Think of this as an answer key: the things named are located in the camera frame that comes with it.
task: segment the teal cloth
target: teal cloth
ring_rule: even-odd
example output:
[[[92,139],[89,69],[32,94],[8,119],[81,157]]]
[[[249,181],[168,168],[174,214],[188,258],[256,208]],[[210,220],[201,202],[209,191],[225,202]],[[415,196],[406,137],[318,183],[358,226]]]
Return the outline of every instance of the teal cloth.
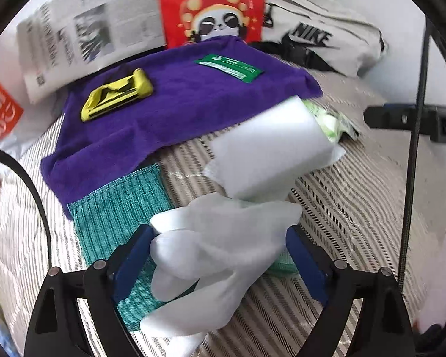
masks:
[[[174,208],[160,180],[158,164],[119,178],[68,205],[87,266],[108,259],[139,225]],[[143,317],[164,305],[150,292],[156,268],[149,256],[130,296],[117,305],[129,331],[139,330]]]
[[[288,250],[285,249],[279,258],[267,269],[266,273],[278,278],[290,278],[297,275],[299,271]]]

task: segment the black strap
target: black strap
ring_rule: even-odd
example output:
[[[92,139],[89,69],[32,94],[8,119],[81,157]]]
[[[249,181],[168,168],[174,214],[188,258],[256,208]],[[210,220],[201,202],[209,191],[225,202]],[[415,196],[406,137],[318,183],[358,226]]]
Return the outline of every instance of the black strap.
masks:
[[[283,60],[318,71],[336,72],[327,62],[302,44],[289,39],[286,34],[280,43],[272,41],[255,41],[249,44],[265,54],[277,55]]]
[[[33,196],[34,202],[37,204],[38,212],[40,213],[41,220],[43,221],[43,226],[45,227],[45,233],[46,233],[46,243],[48,245],[48,269],[51,268],[51,234],[49,231],[49,224],[48,219],[46,218],[45,209],[43,207],[43,203],[41,202],[40,195],[38,194],[38,191],[26,172],[26,170],[18,163],[17,160],[15,160],[13,157],[9,156],[4,151],[0,150],[0,163],[5,165],[6,167],[13,170],[18,177],[20,177],[23,182],[25,183],[26,187],[31,192],[31,195]]]

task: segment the qr code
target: qr code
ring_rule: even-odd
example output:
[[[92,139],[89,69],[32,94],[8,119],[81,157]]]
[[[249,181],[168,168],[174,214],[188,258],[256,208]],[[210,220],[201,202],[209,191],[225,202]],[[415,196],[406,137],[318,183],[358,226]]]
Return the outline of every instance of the qr code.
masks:
[[[43,74],[37,76],[37,82],[40,87],[45,84],[45,77]]]

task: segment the green packaging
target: green packaging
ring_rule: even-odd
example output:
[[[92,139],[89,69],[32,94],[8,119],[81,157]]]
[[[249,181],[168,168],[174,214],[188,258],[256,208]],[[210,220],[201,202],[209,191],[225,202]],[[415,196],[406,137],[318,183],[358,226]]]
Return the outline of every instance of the green packaging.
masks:
[[[357,140],[359,132],[345,115],[328,111],[307,99],[302,102],[312,115],[314,115],[317,123],[329,141],[337,143],[343,134],[347,134],[354,141]]]
[[[217,70],[223,71],[246,83],[251,83],[263,72],[262,70],[240,62],[239,60],[215,54],[207,55],[203,59],[196,60],[195,63],[216,68]]]

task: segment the screw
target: screw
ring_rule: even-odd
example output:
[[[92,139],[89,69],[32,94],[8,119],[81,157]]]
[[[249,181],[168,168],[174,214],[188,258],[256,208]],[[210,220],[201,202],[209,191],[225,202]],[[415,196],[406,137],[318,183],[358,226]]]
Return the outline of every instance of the screw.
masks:
[[[55,276],[57,275],[59,272],[59,268],[58,267],[51,267],[48,271],[48,275],[49,276]]]
[[[381,273],[384,274],[384,276],[392,276],[393,273],[388,267],[382,267]]]
[[[334,262],[334,266],[339,270],[345,270],[347,268],[347,262],[345,262],[345,260],[338,259]]]
[[[93,264],[93,267],[96,270],[102,270],[104,267],[106,266],[106,261],[105,260],[96,260]]]

